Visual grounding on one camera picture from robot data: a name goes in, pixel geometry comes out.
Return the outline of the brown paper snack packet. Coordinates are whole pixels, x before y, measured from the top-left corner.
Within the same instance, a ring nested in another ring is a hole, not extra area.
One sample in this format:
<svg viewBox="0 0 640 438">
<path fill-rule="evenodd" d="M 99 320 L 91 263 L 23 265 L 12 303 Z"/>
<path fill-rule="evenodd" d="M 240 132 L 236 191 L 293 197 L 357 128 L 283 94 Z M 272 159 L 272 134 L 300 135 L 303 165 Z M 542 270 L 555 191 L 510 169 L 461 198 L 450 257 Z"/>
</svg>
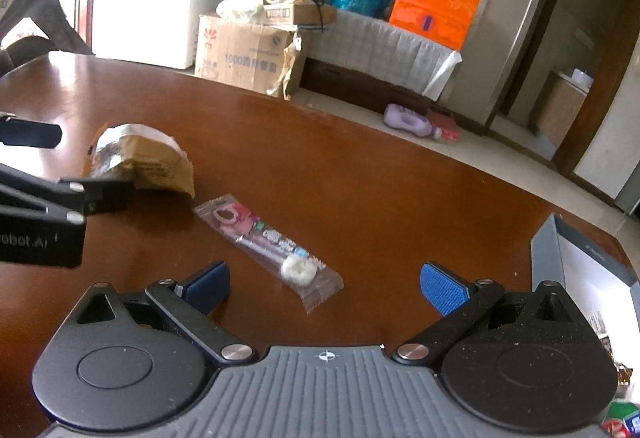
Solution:
<svg viewBox="0 0 640 438">
<path fill-rule="evenodd" d="M 90 142 L 84 175 L 131 180 L 137 189 L 195 198 L 193 164 L 170 135 L 145 124 L 102 126 Z"/>
</svg>

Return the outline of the clear pink candy packet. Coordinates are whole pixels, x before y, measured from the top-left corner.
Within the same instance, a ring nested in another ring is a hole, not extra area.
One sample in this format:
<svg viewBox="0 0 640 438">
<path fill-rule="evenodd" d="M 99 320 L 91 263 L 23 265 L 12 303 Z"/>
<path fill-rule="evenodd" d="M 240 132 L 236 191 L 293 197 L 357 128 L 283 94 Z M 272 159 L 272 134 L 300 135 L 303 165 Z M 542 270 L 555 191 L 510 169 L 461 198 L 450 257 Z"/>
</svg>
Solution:
<svg viewBox="0 0 640 438">
<path fill-rule="evenodd" d="M 253 213 L 233 195 L 206 201 L 196 206 L 194 213 L 294 291 L 306 312 L 316 309 L 344 288 L 344 280 L 338 272 Z"/>
</svg>

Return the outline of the gold foil candy cluster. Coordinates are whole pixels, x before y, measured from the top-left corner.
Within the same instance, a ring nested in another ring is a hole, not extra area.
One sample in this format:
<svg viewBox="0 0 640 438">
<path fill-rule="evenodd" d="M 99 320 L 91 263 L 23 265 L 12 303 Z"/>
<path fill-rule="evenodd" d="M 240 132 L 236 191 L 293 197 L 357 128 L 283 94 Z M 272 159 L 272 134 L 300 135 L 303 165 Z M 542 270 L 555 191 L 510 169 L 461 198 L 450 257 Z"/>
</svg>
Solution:
<svg viewBox="0 0 640 438">
<path fill-rule="evenodd" d="M 629 400 L 632 394 L 632 374 L 634 374 L 634 370 L 625 366 L 622 362 L 618 362 L 613 354 L 613 349 L 611 345 L 611 341 L 608 336 L 604 336 L 601 338 L 601 344 L 608 352 L 615 369 L 617 375 L 617 390 L 616 397 L 621 399 Z"/>
</svg>

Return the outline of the green chips bag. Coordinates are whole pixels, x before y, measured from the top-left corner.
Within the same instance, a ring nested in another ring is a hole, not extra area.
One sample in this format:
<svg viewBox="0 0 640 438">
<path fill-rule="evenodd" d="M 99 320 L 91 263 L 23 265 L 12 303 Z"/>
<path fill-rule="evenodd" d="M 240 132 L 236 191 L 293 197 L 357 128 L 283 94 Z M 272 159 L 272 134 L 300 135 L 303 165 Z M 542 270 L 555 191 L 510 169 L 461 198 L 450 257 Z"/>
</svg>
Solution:
<svg viewBox="0 0 640 438">
<path fill-rule="evenodd" d="M 601 424 L 602 429 L 613 438 L 640 437 L 640 409 L 638 404 L 627 400 L 614 400 Z"/>
</svg>

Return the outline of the grey cardboard box tray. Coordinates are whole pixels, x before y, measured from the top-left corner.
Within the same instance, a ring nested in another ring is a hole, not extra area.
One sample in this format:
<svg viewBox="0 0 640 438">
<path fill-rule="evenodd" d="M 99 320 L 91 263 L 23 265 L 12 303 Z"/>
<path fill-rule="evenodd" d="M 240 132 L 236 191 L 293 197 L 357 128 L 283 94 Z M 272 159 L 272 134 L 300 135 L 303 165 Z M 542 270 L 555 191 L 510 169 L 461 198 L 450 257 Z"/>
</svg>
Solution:
<svg viewBox="0 0 640 438">
<path fill-rule="evenodd" d="M 552 214 L 530 241 L 532 285 L 559 282 L 616 362 L 639 369 L 639 280 L 604 248 Z"/>
</svg>

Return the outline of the pink red floor item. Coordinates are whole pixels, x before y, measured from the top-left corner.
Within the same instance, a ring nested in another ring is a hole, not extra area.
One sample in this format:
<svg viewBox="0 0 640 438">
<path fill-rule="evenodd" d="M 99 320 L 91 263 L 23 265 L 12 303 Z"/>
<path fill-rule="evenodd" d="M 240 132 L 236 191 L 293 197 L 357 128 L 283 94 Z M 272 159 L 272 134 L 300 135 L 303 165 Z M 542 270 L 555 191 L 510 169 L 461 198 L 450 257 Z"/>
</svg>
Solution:
<svg viewBox="0 0 640 438">
<path fill-rule="evenodd" d="M 459 140 L 459 128 L 454 119 L 446 114 L 436 111 L 427 113 L 427 119 L 440 133 L 440 138 L 457 142 Z"/>
</svg>

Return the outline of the purple detergent bottle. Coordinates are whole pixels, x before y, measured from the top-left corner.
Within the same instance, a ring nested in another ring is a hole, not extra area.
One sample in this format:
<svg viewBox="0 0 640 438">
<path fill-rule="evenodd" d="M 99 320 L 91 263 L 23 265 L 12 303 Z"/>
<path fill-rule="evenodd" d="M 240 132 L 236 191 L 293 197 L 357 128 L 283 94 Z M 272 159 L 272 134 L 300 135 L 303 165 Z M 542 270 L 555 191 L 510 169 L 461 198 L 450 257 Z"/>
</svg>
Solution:
<svg viewBox="0 0 640 438">
<path fill-rule="evenodd" d="M 389 104 L 383 114 L 383 122 L 386 126 L 408 132 L 419 138 L 442 138 L 442 130 L 432 124 L 426 116 L 423 116 L 413 110 L 398 106 L 398 104 Z"/>
</svg>

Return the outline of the large brown cardboard box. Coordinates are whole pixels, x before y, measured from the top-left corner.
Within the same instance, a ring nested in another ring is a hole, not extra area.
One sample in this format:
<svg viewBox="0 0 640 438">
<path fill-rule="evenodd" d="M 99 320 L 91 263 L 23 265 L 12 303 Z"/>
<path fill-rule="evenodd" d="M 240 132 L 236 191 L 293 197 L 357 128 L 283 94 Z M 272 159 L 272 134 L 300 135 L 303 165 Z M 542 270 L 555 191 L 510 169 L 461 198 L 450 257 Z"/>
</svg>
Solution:
<svg viewBox="0 0 640 438">
<path fill-rule="evenodd" d="M 298 91 L 308 42 L 290 32 L 203 14 L 194 74 L 204 80 L 291 100 Z"/>
</svg>

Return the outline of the kitchen counter cabinet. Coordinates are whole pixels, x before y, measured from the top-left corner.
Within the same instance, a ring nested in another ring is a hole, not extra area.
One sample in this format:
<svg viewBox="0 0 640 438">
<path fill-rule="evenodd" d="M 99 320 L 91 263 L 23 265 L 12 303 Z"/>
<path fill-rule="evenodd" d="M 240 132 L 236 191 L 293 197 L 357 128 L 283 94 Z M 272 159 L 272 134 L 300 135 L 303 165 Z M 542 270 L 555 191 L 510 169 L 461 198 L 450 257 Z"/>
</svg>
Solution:
<svg viewBox="0 0 640 438">
<path fill-rule="evenodd" d="M 529 114 L 528 126 L 558 148 L 570 131 L 587 93 L 570 78 L 550 72 Z"/>
</svg>

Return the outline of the white rice cooker pot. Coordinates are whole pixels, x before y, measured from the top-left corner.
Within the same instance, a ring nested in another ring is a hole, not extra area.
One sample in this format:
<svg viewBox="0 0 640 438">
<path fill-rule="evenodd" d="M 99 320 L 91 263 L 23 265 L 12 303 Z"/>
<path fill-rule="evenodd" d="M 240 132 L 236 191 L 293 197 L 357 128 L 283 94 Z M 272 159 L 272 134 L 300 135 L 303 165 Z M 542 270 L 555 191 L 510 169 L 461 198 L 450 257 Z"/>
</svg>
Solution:
<svg viewBox="0 0 640 438">
<path fill-rule="evenodd" d="M 580 88 L 589 90 L 593 83 L 593 78 L 580 70 L 579 68 L 574 68 L 570 79 Z"/>
</svg>

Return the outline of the cabinet with white cloth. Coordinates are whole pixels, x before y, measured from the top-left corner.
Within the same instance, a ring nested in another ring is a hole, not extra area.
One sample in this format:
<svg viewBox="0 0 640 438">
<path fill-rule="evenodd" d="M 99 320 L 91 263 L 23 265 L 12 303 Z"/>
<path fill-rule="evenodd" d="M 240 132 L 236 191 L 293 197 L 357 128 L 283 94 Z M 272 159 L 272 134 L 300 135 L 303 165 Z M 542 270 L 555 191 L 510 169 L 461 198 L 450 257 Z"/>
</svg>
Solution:
<svg viewBox="0 0 640 438">
<path fill-rule="evenodd" d="M 300 86 L 375 112 L 397 103 L 424 113 L 461 61 L 431 39 L 340 10 L 312 35 Z"/>
</svg>

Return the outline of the small cardboard box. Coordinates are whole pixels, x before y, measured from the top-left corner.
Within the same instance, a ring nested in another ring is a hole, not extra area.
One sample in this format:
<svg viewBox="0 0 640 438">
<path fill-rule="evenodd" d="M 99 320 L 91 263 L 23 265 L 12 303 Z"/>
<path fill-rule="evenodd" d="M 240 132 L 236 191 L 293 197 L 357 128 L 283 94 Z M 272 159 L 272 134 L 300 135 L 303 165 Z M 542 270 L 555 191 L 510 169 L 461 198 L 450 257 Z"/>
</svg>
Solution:
<svg viewBox="0 0 640 438">
<path fill-rule="evenodd" d="M 270 26 L 322 26 L 332 24 L 337 17 L 337 8 L 330 5 L 317 6 L 313 2 L 266 5 L 262 23 Z"/>
</svg>

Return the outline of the orange gift bag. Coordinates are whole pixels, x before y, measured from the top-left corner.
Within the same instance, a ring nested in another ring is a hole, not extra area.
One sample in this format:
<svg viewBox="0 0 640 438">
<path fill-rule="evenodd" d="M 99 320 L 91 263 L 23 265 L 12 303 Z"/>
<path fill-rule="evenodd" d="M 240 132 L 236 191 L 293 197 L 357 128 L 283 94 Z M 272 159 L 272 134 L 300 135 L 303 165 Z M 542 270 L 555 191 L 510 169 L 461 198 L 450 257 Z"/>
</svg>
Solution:
<svg viewBox="0 0 640 438">
<path fill-rule="evenodd" d="M 390 24 L 460 50 L 480 0 L 395 0 Z"/>
</svg>

